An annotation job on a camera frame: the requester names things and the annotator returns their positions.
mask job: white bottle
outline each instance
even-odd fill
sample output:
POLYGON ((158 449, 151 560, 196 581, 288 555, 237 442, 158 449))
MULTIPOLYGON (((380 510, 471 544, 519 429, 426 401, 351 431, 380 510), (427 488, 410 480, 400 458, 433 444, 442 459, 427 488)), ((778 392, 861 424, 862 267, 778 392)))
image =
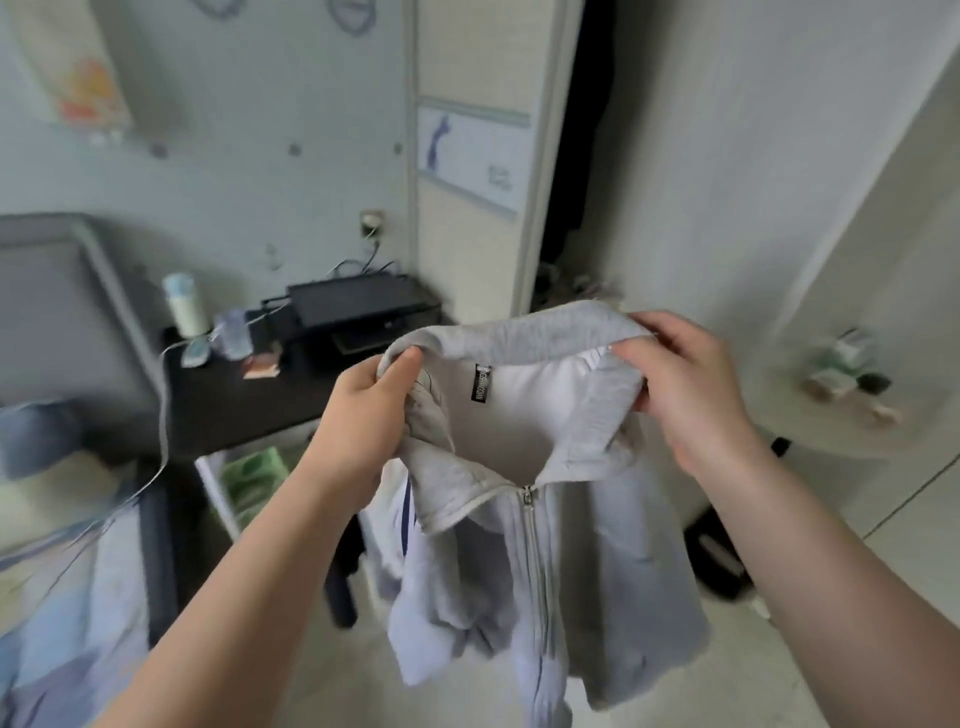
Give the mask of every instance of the white bottle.
POLYGON ((172 273, 163 279, 163 291, 182 338, 193 339, 210 331, 210 320, 204 311, 204 302, 200 300, 200 291, 193 276, 189 273, 172 273))

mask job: bed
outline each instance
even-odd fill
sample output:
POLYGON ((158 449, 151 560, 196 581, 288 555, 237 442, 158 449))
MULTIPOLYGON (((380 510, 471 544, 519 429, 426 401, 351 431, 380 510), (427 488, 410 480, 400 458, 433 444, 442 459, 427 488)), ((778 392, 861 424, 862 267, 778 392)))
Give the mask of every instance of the bed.
POLYGON ((0 218, 0 305, 0 727, 83 726, 185 600, 162 369, 90 218, 0 218))

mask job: white door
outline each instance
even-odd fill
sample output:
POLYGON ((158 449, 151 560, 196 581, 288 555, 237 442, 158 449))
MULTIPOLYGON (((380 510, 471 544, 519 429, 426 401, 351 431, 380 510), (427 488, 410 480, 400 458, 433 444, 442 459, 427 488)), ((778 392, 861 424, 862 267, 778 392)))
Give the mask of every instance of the white door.
POLYGON ((416 268, 459 323, 529 308, 583 0, 416 0, 416 268))

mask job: gray hoodie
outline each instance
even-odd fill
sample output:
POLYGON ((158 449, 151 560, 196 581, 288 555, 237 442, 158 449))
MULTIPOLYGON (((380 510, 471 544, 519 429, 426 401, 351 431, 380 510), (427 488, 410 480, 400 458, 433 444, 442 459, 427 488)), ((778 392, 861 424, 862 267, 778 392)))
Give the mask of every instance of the gray hoodie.
POLYGON ((373 539, 400 560, 385 581, 407 684, 468 643, 509 648, 530 725, 565 728, 568 676, 605 709, 706 644, 680 528, 628 418, 643 377, 609 349, 644 334, 589 301, 388 349, 380 374, 407 347, 424 353, 404 481, 381 485, 396 493, 391 532, 373 539))

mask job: left hand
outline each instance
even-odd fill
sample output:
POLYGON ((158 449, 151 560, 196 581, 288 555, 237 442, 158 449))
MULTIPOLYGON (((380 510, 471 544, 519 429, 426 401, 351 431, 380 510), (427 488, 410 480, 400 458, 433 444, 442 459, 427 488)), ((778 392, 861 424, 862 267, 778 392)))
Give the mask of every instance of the left hand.
POLYGON ((297 471, 305 480, 348 491, 355 511, 376 492, 380 471, 403 432, 403 402, 417 380, 423 352, 411 347, 377 381, 380 356, 337 377, 317 432, 297 471))

